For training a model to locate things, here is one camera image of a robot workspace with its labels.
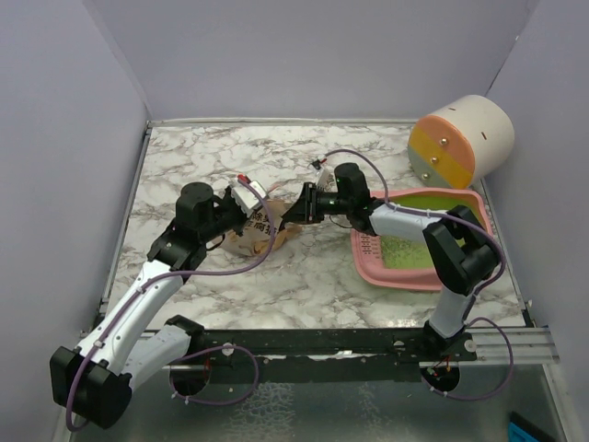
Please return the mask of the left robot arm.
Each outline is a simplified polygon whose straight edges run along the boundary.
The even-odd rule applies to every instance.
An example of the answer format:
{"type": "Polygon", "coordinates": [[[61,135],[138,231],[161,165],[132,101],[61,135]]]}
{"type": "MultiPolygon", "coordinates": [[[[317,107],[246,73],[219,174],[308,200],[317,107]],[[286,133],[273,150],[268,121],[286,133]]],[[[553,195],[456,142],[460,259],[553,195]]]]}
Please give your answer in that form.
{"type": "Polygon", "coordinates": [[[203,182],[181,189],[174,217],[121,301],[74,348],[60,346],[50,358],[53,400],[64,407],[70,432],[88,424],[113,426],[133,390],[157,370],[176,358],[189,364],[201,357],[202,339],[176,325],[145,343],[139,340],[163,305],[201,274],[208,244],[230,231],[242,232],[266,197],[265,189],[245,176],[222,196],[203,182]]]}

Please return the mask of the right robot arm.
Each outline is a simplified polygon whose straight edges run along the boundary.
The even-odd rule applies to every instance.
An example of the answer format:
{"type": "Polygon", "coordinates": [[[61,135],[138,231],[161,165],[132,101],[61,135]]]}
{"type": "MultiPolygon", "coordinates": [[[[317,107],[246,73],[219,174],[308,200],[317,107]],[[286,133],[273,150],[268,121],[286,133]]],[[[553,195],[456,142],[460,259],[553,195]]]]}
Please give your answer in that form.
{"type": "Polygon", "coordinates": [[[424,243],[442,287],[437,306],[423,327],[422,348],[431,359],[445,359],[455,351],[479,291],[491,282],[496,269],[504,269],[502,249],[464,205],[445,212],[393,204],[387,196],[371,195],[356,164],[340,164],[334,174],[337,191],[322,191],[306,182],[283,221],[311,225],[328,215],[343,215],[354,230],[365,235],[424,243]]]}

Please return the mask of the cat litter bag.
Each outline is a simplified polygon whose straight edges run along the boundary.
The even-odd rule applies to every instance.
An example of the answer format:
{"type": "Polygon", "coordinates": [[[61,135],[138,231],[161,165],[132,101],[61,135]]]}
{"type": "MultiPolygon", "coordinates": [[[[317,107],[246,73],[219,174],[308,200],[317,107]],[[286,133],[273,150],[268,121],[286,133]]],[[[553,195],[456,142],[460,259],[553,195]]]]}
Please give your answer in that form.
{"type": "MultiPolygon", "coordinates": [[[[272,246],[273,250],[278,250],[284,242],[298,236],[303,228],[293,223],[285,223],[283,214],[291,207],[283,199],[270,198],[267,205],[271,211],[271,216],[275,227],[275,238],[272,246]]],[[[267,217],[266,211],[261,208],[254,213],[245,224],[243,233],[239,236],[234,231],[229,231],[221,237],[213,240],[214,246],[220,246],[223,250],[235,255],[256,257],[263,254],[268,249],[270,243],[270,226],[271,223],[267,217]]]]}

